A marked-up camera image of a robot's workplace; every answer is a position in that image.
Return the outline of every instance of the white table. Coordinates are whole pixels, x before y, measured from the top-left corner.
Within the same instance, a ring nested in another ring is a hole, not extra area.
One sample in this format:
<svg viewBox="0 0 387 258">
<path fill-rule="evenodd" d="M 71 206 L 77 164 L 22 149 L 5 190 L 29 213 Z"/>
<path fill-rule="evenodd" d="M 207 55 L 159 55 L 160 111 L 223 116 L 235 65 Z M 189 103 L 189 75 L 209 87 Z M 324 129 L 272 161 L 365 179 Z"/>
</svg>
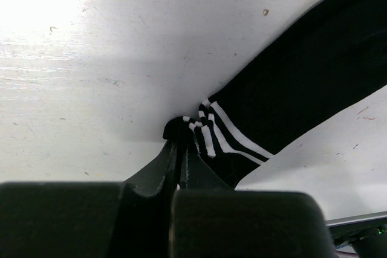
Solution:
<svg viewBox="0 0 387 258">
<path fill-rule="evenodd" d="M 126 179 L 158 154 L 168 120 L 196 116 L 319 1 L 0 0 L 0 181 Z M 386 94 L 313 129 L 239 189 L 308 192 L 327 219 L 386 210 Z"/>
</svg>

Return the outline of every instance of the cable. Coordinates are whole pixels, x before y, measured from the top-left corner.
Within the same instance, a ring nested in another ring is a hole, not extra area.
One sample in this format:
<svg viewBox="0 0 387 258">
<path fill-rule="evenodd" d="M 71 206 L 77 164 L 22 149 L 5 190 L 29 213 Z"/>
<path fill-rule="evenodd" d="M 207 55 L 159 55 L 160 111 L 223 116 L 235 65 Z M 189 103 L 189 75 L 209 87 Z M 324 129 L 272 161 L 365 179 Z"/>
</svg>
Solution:
<svg viewBox="0 0 387 258">
<path fill-rule="evenodd" d="M 349 257 L 358 257 L 358 255 L 355 254 L 355 253 L 343 252 L 343 251 L 338 251 L 338 250 L 336 250 L 336 254 L 338 254 L 338 255 L 346 255 L 346 256 L 349 256 Z"/>
</svg>

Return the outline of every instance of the scratch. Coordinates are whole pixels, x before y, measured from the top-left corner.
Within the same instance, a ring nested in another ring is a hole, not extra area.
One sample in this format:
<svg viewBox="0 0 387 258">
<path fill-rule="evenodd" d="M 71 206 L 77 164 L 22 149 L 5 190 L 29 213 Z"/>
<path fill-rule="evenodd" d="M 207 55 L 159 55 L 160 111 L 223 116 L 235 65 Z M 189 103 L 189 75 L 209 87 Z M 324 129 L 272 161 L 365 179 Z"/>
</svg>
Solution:
<svg viewBox="0 0 387 258">
<path fill-rule="evenodd" d="M 360 113 L 366 111 L 368 108 L 369 108 L 369 106 L 367 106 L 365 109 L 361 110 L 359 113 L 357 113 L 357 115 L 359 115 Z"/>
</svg>

